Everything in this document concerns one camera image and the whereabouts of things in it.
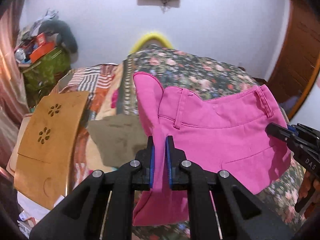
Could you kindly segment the olive green cloth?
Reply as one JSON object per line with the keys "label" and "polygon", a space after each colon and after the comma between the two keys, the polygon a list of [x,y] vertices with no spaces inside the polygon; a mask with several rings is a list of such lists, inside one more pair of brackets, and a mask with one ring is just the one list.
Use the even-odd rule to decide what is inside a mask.
{"label": "olive green cloth", "polygon": [[102,164],[110,167],[120,167],[134,159],[148,140],[137,115],[117,114],[90,121],[88,131]]}

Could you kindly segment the pink pants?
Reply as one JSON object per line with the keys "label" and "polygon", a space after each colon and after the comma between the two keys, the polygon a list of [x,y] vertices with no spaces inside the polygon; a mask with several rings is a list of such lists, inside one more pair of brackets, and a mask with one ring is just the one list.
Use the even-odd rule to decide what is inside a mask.
{"label": "pink pants", "polygon": [[135,226],[175,224],[188,219],[187,194],[169,187],[165,140],[204,170],[226,170],[253,194],[277,180],[290,166],[286,144],[266,134],[274,122],[286,126],[267,86],[203,100],[193,91],[163,87],[152,75],[133,76],[139,118],[155,146],[153,186],[133,211]]}

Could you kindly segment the striped patchwork quilt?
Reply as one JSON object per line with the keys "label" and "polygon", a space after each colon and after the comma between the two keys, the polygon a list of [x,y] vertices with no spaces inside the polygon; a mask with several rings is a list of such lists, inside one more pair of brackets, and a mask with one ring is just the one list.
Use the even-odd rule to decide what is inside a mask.
{"label": "striped patchwork quilt", "polygon": [[101,120],[116,114],[118,88],[123,77],[123,65],[100,64],[72,69],[52,90],[52,93],[88,91],[88,102],[81,118],[73,151],[73,187],[80,184],[93,170],[111,172],[103,164],[97,146],[87,130],[89,121]]}

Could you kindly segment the orange box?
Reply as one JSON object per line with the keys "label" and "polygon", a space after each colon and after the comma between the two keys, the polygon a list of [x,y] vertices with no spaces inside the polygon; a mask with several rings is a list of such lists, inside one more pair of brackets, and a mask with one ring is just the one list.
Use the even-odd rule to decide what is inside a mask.
{"label": "orange box", "polygon": [[36,62],[55,48],[55,42],[49,41],[45,33],[40,33],[36,36],[36,45],[37,47],[30,54],[30,60],[32,63]]}

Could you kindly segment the pink striped curtain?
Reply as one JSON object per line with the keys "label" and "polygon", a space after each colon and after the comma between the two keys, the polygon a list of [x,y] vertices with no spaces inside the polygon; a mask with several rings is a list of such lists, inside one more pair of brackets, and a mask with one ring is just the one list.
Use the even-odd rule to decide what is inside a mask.
{"label": "pink striped curtain", "polygon": [[5,168],[16,144],[19,128],[29,112],[24,80],[14,49],[24,0],[13,0],[1,16],[1,167]]}

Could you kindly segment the green patterned bag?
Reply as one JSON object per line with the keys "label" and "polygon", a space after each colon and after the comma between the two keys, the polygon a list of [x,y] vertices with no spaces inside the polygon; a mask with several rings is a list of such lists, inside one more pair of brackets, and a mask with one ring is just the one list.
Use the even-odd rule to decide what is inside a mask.
{"label": "green patterned bag", "polygon": [[56,47],[22,70],[28,106],[35,107],[44,96],[49,95],[70,69],[69,53],[63,47]]}

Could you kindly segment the wooden door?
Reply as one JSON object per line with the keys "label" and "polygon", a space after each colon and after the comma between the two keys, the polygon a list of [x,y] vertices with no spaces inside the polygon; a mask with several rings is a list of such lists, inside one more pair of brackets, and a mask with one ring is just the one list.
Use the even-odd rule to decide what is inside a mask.
{"label": "wooden door", "polygon": [[319,20],[304,0],[290,0],[284,45],[268,88],[279,103],[300,96],[315,71],[319,56]]}

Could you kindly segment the floral green bedspread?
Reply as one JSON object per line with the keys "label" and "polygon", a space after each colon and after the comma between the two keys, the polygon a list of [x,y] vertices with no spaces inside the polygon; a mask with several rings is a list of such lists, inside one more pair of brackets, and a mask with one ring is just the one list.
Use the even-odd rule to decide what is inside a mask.
{"label": "floral green bedspread", "polygon": [[[244,69],[200,57],[180,50],[149,45],[127,56],[123,62],[123,78],[118,99],[114,106],[118,114],[137,115],[136,93],[132,75],[142,71],[159,79],[163,87],[178,86],[197,93],[202,99],[214,99],[248,90],[256,85]],[[294,159],[286,172],[269,187],[258,194],[258,198],[294,231],[305,222],[305,217],[294,211],[297,190],[300,187],[304,168]]]}

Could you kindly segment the wooden framed mirror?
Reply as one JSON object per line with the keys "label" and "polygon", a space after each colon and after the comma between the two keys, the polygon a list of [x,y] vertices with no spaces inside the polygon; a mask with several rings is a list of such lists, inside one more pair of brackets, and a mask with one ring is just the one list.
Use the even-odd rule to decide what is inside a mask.
{"label": "wooden framed mirror", "polygon": [[319,128],[320,111],[320,90],[319,90],[319,56],[315,69],[310,77],[306,88],[290,109],[287,117],[290,124],[301,123],[311,128]]}

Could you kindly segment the yellow pillow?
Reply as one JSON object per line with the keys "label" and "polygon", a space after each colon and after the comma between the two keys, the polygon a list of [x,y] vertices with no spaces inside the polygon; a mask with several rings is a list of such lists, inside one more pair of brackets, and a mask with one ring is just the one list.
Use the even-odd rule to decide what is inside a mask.
{"label": "yellow pillow", "polygon": [[160,47],[173,49],[171,42],[161,33],[150,32],[143,35],[130,49],[129,54],[136,53],[145,47],[154,44]]}

